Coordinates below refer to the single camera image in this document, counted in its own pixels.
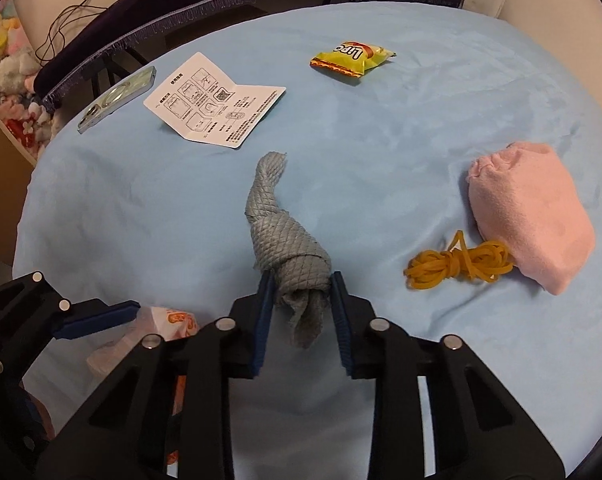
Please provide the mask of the pink cloth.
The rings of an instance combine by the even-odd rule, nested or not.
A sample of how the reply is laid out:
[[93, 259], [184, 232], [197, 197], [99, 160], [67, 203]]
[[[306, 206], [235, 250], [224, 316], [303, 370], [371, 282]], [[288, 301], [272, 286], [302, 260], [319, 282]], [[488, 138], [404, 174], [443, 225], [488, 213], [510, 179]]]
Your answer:
[[520, 273], [562, 294], [595, 248], [593, 224], [554, 148], [514, 142], [477, 158], [466, 181], [485, 240], [499, 240]]

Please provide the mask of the light blue bed sheet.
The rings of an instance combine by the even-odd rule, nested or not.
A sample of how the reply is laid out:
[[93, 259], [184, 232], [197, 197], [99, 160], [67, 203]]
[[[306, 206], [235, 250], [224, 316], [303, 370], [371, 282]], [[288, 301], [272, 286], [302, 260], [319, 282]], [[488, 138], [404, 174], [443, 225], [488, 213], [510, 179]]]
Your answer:
[[[361, 78], [310, 66], [344, 41], [395, 57]], [[165, 53], [158, 78], [198, 52], [286, 91], [237, 150], [182, 139], [141, 100], [83, 134], [69, 122], [32, 174], [14, 274], [207, 324], [257, 288], [243, 211], [258, 160], [284, 153], [281, 206], [349, 292], [413, 336], [460, 335], [577, 467], [602, 435], [602, 111], [571, 73], [504, 22], [414, 3], [259, 18]], [[476, 243], [468, 167], [516, 141], [551, 145], [574, 179], [596, 234], [584, 268], [558, 296], [518, 273], [408, 289], [414, 255], [457, 230]]]

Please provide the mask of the yellow chips packet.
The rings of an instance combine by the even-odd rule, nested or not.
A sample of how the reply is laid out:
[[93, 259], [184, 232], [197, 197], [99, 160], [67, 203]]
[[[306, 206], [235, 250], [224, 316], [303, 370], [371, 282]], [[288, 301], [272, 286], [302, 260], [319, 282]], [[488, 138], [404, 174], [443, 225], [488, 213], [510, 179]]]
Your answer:
[[344, 41], [328, 52], [319, 52], [310, 60], [310, 66], [354, 78], [361, 78], [370, 70], [394, 58], [395, 53], [374, 44]]

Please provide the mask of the white instruction leaflet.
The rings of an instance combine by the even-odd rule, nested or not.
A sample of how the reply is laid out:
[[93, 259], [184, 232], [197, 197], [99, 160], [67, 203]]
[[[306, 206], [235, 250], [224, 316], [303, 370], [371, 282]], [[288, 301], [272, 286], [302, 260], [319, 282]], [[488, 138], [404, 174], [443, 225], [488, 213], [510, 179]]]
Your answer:
[[285, 91], [236, 84], [198, 52], [158, 84], [144, 106], [187, 141], [240, 148]]

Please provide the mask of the orange white plastic bag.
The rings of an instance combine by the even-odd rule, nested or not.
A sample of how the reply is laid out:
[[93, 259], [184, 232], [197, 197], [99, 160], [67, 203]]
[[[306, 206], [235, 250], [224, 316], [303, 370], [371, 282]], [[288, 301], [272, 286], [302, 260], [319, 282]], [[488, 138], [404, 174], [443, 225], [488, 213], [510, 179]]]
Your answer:
[[[199, 325], [193, 314], [160, 307], [141, 307], [135, 320], [123, 336], [107, 341], [86, 359], [87, 366], [99, 380], [106, 379], [138, 344], [153, 349], [164, 342], [194, 336]], [[132, 407], [140, 368], [129, 366], [122, 382], [106, 396], [103, 404], [92, 414], [90, 422], [96, 427], [121, 430]]]

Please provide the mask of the phone in green case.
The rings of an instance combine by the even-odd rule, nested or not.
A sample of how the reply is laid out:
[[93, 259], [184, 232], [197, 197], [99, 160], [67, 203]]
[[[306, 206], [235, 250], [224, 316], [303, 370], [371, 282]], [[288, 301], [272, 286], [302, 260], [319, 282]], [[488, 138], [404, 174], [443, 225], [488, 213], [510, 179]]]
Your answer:
[[116, 110], [147, 92], [155, 83], [156, 73], [155, 66], [145, 67], [103, 92], [85, 110], [77, 124], [77, 132], [85, 133]]

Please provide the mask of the grey knotted cloth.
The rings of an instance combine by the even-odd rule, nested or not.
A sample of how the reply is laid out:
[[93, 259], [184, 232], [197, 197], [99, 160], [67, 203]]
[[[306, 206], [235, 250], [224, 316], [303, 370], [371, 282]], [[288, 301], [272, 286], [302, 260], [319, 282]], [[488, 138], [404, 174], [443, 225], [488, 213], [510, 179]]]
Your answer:
[[283, 153], [269, 152], [261, 157], [245, 216], [255, 264], [260, 271], [274, 274], [276, 303], [291, 311], [291, 342], [307, 349], [323, 330], [331, 260], [322, 245], [277, 202], [275, 188], [286, 162]]

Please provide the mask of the plush toy storage bin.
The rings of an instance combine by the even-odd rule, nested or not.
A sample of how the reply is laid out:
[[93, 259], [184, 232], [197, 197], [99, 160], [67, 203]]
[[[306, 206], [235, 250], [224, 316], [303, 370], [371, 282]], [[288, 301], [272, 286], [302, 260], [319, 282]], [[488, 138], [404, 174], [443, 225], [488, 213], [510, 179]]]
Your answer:
[[34, 90], [39, 71], [13, 0], [0, 0], [0, 122], [35, 159], [61, 129]]

